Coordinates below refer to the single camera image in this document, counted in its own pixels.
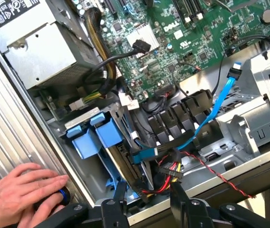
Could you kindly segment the bare person hand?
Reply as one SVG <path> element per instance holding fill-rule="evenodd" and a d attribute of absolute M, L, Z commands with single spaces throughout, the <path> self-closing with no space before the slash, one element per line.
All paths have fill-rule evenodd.
<path fill-rule="evenodd" d="M 0 180 L 0 228 L 33 228 L 64 208 L 60 189 L 68 175 L 24 163 Z"/>

